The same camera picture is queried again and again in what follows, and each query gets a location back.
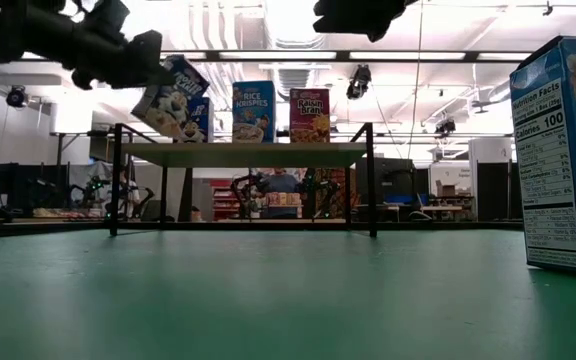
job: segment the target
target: green table surface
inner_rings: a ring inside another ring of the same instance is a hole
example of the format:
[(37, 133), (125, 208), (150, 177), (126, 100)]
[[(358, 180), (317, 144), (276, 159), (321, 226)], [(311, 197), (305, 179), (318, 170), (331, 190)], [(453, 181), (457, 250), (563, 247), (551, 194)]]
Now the green table surface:
[(576, 276), (492, 230), (2, 238), (0, 359), (576, 359)]

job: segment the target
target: cardboard box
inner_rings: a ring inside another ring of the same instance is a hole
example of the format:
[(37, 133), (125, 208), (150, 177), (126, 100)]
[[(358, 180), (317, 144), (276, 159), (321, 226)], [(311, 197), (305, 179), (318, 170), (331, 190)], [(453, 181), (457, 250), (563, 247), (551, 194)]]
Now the cardboard box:
[(576, 270), (576, 38), (510, 77), (528, 264)]
[(232, 142), (275, 142), (275, 85), (272, 81), (233, 84)]
[(188, 110), (190, 116), (181, 123), (180, 141), (184, 143), (212, 142), (215, 112), (210, 99), (192, 99), (188, 102)]
[(290, 142), (330, 142), (328, 89), (290, 90)]
[(177, 82), (173, 86), (147, 87), (132, 114), (161, 135), (182, 141), (182, 124), (189, 117), (188, 101), (201, 98), (210, 83), (183, 56), (169, 56), (163, 66)]

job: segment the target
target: ceiling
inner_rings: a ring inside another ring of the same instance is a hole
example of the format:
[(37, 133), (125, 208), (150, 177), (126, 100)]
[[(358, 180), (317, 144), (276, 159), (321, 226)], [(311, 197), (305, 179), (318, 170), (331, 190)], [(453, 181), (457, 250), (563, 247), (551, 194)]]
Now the ceiling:
[[(289, 44), (304, 50), (531, 52), (557, 35), (576, 35), (576, 0), (551, 0), (552, 13), (548, 16), (543, 15), (546, 0), (420, 0), (393, 21), (386, 37), (374, 44), (360, 35), (314, 34), (311, 24), (316, 18), (311, 9), (315, 0), (124, 2), (132, 11), (124, 26), (126, 35), (132, 37), (151, 28), (158, 30), (164, 35), (164, 51), (267, 50), (283, 49)], [(342, 132), (354, 131), (363, 122), (373, 122), (377, 131), (401, 133), (404, 139), (403, 134), (411, 128), (414, 133), (434, 132), (434, 123), (446, 117), (455, 119), (458, 133), (512, 132), (507, 103), (489, 106), (487, 112), (478, 113), (479, 109), (472, 108), (472, 100), (485, 100), (491, 89), (503, 86), (516, 64), (418, 65), (414, 59), (410, 63), (373, 63), (371, 90), (354, 101), (347, 100), (345, 93), (357, 63), (317, 64), (316, 70), (308, 72), (307, 84), (331, 90), (331, 109)], [(273, 79), (277, 87), (282, 85), (277, 83), (278, 73), (262, 70), (260, 66), (266, 69), (269, 64), (197, 64), (213, 80), (209, 95), (218, 104), (218, 110), (223, 110), (218, 117), (224, 130), (229, 127), (232, 80)], [(7, 77), (17, 75), (54, 75), (63, 79), (63, 83), (53, 81), (46, 86), (34, 86), (32, 95), (51, 101), (59, 101), (61, 96), (77, 96), (81, 101), (98, 103), (100, 110), (95, 121), (136, 121), (130, 110), (140, 97), (138, 89), (100, 88), (82, 92), (70, 84), (68, 72), (57, 64), (44, 62), (1, 65), (0, 86), (9, 83)], [(278, 123), (287, 126), (287, 121), (287, 110), (280, 110)], [(402, 145), (384, 151), (402, 149), (407, 151), (408, 147)], [(413, 152), (421, 156), (426, 150), (415, 147)]]

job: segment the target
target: rice krispies cereal box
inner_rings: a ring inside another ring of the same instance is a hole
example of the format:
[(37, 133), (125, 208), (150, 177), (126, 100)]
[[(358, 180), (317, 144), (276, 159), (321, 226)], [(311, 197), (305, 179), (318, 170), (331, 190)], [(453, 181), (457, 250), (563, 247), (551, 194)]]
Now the rice krispies cereal box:
[(275, 85), (272, 81), (233, 84), (232, 142), (275, 142)]
[(328, 89), (290, 90), (290, 142), (330, 142)]
[(209, 98), (188, 101), (188, 117), (181, 123), (180, 141), (206, 143), (213, 141), (214, 109)]
[(147, 87), (132, 114), (161, 135), (183, 141), (188, 101), (200, 99), (210, 84), (183, 56), (169, 56), (163, 66), (174, 74), (175, 85)]
[(528, 264), (576, 269), (576, 37), (510, 77)]

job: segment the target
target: metal table frame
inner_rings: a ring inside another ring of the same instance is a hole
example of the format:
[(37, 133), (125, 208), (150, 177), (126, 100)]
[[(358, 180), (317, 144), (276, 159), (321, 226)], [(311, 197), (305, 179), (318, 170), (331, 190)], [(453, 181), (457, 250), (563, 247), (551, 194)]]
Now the metal table frame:
[[(374, 139), (373, 139), (373, 126), (372, 123), (364, 124), (361, 129), (355, 134), (355, 136), (350, 140), (350, 142), (357, 142), (362, 135), (366, 137), (366, 156), (368, 162), (368, 171), (365, 176), (368, 180), (368, 216), (369, 222), (367, 224), (353, 224), (351, 219), (351, 187), (350, 187), (350, 166), (345, 168), (345, 223), (339, 224), (317, 224), (313, 223), (294, 223), (294, 224), (283, 224), (282, 226), (259, 226), (262, 224), (255, 223), (243, 223), (243, 224), (223, 224), (225, 226), (220, 226), (219, 223), (210, 223), (209, 226), (201, 226), (199, 224), (192, 223), (166, 223), (166, 195), (168, 191), (168, 167), (162, 166), (162, 176), (161, 176), (161, 203), (160, 203), (160, 220), (159, 223), (120, 223), (119, 222), (119, 178), (121, 169), (121, 156), (122, 156), (122, 135), (125, 132), (129, 132), (138, 137), (145, 139), (151, 143), (157, 143), (157, 141), (146, 136), (145, 134), (131, 128), (130, 126), (122, 123), (115, 124), (114, 127), (114, 137), (115, 143), (113, 145), (113, 168), (112, 168), (112, 200), (111, 200), (111, 213), (110, 220), (108, 222), (108, 227), (110, 229), (110, 234), (116, 236), (120, 228), (140, 228), (140, 229), (151, 229), (151, 230), (231, 230), (231, 229), (246, 229), (246, 230), (368, 230), (371, 238), (377, 237), (377, 203), (376, 203), (376, 193), (375, 193), (375, 162), (374, 162)], [(182, 199), (180, 204), (180, 214), (179, 217), (187, 215), (190, 216), (190, 207), (192, 206), (190, 193), (192, 192), (192, 178), (189, 181), (189, 177), (192, 176), (192, 169), (186, 169), (186, 176), (183, 186)]]

